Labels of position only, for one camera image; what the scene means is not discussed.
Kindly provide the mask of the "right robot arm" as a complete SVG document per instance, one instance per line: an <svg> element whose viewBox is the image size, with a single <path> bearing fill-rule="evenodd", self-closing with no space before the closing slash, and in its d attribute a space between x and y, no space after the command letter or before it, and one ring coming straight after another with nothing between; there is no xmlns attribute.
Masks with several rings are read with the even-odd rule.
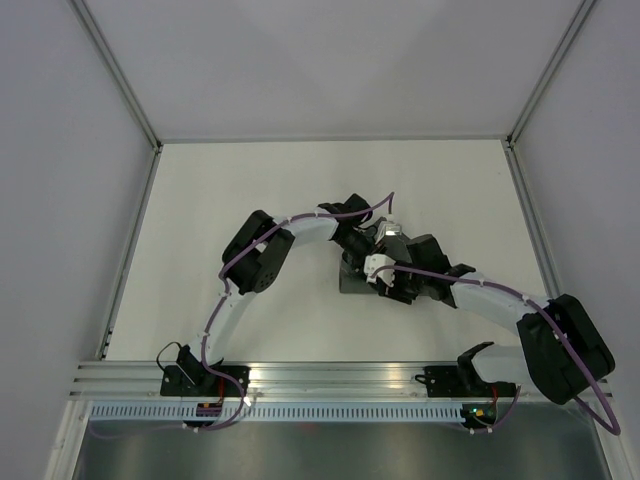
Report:
<svg viewBox="0 0 640 480"><path fill-rule="evenodd" d="M383 297L410 304L427 296L517 336L516 346L484 341L458 356L456 381L469 395L491 384L521 384L563 405L615 369L613 354L576 297L530 296L467 264L453 265L431 235L405 242L401 255L387 247L368 255L364 274Z"/></svg>

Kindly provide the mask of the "grey cloth napkin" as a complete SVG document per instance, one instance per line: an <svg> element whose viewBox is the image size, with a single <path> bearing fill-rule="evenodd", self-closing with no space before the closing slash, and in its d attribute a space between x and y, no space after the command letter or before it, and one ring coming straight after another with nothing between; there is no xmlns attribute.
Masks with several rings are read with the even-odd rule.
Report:
<svg viewBox="0 0 640 480"><path fill-rule="evenodd" d="M365 259L373 254L385 254L389 249L388 240L375 243L368 241L342 242L339 266L339 292L341 294L377 295L378 288L366 280Z"/></svg>

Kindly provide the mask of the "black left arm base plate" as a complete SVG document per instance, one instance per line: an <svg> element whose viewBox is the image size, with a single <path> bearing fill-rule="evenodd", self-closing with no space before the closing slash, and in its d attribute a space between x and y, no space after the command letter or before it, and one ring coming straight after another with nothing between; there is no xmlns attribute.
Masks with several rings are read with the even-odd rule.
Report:
<svg viewBox="0 0 640 480"><path fill-rule="evenodd" d="M228 378L222 378L206 370L188 377L178 365L167 366L161 381L160 395L162 397L239 398L240 391L231 378L246 390L249 384L250 368L246 365L221 365L219 372Z"/></svg>

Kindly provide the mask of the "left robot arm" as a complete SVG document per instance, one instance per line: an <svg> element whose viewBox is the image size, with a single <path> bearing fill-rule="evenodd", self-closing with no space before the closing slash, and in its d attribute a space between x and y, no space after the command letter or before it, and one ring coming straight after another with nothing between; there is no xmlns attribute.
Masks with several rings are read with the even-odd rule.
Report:
<svg viewBox="0 0 640 480"><path fill-rule="evenodd" d="M162 369L163 384L173 384L191 395L212 393L218 378L227 376L217 366L225 357L234 330L250 303L275 282L291 250L333 241L352 258L362 260L370 244L359 230L360 225L381 207L391 212L393 199L390 193L369 205L353 194L342 203L323 203L310 212L290 217L254 211L222 254L218 278L223 289L218 303L197 337L179 347L175 363Z"/></svg>

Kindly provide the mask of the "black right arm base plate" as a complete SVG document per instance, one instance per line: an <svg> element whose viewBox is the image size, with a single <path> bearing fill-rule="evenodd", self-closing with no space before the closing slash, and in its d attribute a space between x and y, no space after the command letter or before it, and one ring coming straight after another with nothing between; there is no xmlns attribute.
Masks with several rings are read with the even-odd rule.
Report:
<svg viewBox="0 0 640 480"><path fill-rule="evenodd" d="M516 393L516 385L510 382L489 383L471 371L457 364L434 364L423 368L424 379L429 398L488 398L494 395L501 398L512 398Z"/></svg>

